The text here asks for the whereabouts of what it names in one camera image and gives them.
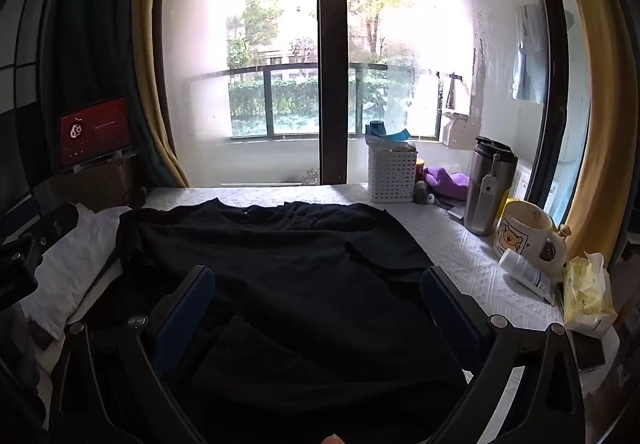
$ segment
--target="black lid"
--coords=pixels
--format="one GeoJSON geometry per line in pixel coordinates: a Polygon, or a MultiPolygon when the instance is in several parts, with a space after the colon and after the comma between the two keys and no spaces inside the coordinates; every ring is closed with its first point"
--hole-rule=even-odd
{"type": "Polygon", "coordinates": [[[494,158],[497,153],[500,155],[500,162],[517,162],[518,157],[515,156],[511,148],[507,144],[488,139],[487,137],[476,137],[478,145],[474,151],[483,157],[494,158]]]}

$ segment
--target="white plastic basket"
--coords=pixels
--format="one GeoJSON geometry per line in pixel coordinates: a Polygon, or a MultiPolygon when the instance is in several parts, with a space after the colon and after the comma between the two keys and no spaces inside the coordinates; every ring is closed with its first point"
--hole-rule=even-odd
{"type": "Polygon", "coordinates": [[[411,202],[414,199],[417,153],[369,148],[369,200],[411,202]]]}

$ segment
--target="mug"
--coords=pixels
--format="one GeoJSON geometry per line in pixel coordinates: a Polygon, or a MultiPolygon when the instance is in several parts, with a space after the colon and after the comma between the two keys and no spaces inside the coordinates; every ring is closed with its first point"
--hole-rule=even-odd
{"type": "MultiPolygon", "coordinates": [[[[561,232],[569,234],[568,228],[561,232]]],[[[523,201],[509,202],[495,233],[494,250],[498,256],[507,249],[521,254],[534,267],[539,268],[555,281],[562,280],[562,265],[566,260],[564,237],[554,232],[551,217],[537,205],[523,201]],[[549,240],[556,249],[552,261],[545,261],[540,254],[549,240]]]]}

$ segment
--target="yellow tissue package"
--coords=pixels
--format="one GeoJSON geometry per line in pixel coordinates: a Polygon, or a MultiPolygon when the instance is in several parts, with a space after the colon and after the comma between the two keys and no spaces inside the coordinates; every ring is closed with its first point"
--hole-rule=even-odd
{"type": "Polygon", "coordinates": [[[602,339],[618,314],[613,309],[609,273],[599,252],[575,257],[564,272],[564,326],[602,339]]]}

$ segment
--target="crumpled white fabric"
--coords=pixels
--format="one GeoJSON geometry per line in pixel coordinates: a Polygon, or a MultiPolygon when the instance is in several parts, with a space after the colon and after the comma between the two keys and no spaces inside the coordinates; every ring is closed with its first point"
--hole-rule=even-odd
{"type": "Polygon", "coordinates": [[[94,213],[82,204],[76,207],[78,225],[42,255],[35,271],[38,288],[20,301],[24,314],[55,340],[114,249],[120,215],[130,210],[94,213]]]}

